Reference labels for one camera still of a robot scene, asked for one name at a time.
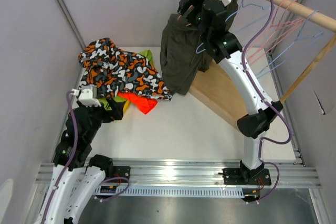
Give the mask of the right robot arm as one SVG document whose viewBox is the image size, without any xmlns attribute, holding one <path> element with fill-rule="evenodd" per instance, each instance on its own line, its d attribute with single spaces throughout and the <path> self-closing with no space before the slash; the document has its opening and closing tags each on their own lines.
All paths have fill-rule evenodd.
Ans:
<svg viewBox="0 0 336 224">
<path fill-rule="evenodd" d="M 245 184 L 256 181 L 264 170 L 259 146 L 271 123 L 283 106 L 264 92 L 252 73 L 248 73 L 243 48 L 237 37 L 228 32 L 228 6 L 233 0 L 180 0 L 178 14 L 199 32 L 202 45 L 217 64 L 223 66 L 243 98 L 247 114 L 237 120 L 244 135 L 244 152 L 235 179 Z"/>
</svg>

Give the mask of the lime green shorts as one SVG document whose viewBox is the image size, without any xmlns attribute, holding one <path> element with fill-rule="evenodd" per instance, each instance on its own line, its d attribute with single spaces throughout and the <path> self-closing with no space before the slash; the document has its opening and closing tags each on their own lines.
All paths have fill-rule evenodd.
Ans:
<svg viewBox="0 0 336 224">
<path fill-rule="evenodd" d="M 147 49 L 147 50 L 144 50 L 144 51 L 140 52 L 139 54 L 146 57 L 151 64 L 154 64 L 153 55 L 152 55 L 151 50 Z M 120 96 L 113 97 L 113 99 L 115 99 L 116 101 L 125 101 L 126 100 L 125 98 L 122 98 Z"/>
</svg>

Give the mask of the bright orange shorts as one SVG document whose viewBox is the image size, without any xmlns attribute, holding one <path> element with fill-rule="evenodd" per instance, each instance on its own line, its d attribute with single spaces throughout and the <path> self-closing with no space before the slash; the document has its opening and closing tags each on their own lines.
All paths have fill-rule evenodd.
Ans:
<svg viewBox="0 0 336 224">
<path fill-rule="evenodd" d="M 118 92 L 118 96 L 130 101 L 145 115 L 151 112 L 158 104 L 156 99 L 142 97 L 130 92 Z"/>
</svg>

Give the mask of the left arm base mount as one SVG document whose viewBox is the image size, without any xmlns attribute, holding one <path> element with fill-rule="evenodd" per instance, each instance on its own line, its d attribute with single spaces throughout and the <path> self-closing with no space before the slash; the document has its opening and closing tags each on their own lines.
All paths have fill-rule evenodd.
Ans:
<svg viewBox="0 0 336 224">
<path fill-rule="evenodd" d="M 103 180 L 125 177 L 130 178 L 130 166 L 118 166 L 113 163 L 113 159 L 107 156 L 96 154 L 89 161 L 89 167 L 97 168 L 99 172 L 104 172 Z"/>
</svg>

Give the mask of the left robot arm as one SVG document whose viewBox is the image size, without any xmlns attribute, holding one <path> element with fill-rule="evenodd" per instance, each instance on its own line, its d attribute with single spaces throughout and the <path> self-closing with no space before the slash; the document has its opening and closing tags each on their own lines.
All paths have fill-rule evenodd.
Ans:
<svg viewBox="0 0 336 224">
<path fill-rule="evenodd" d="M 78 223 L 96 188 L 104 182 L 130 185 L 110 157 L 89 158 L 91 143 L 103 123 L 123 118 L 124 102 L 101 99 L 100 106 L 69 110 L 66 128 L 55 149 L 53 173 L 46 198 L 35 223 Z"/>
</svg>

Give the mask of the camouflage orange black shorts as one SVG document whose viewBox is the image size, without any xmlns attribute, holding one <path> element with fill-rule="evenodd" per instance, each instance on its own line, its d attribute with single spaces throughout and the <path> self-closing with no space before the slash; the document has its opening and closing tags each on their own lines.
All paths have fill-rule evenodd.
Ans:
<svg viewBox="0 0 336 224">
<path fill-rule="evenodd" d="M 79 54 L 78 62 L 85 69 L 79 86 L 96 86 L 99 98 L 133 93 L 149 99 L 172 99 L 173 95 L 148 58 L 122 50 L 108 37 L 91 42 Z"/>
</svg>

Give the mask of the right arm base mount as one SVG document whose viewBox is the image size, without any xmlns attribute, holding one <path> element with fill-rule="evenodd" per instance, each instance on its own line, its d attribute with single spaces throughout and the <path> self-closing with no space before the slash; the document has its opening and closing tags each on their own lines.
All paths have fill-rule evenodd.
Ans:
<svg viewBox="0 0 336 224">
<path fill-rule="evenodd" d="M 270 172 L 266 168 L 256 169 L 256 171 L 241 168 L 223 168 L 218 174 L 222 175 L 225 185 L 257 186 L 259 182 L 266 186 L 271 185 Z"/>
</svg>

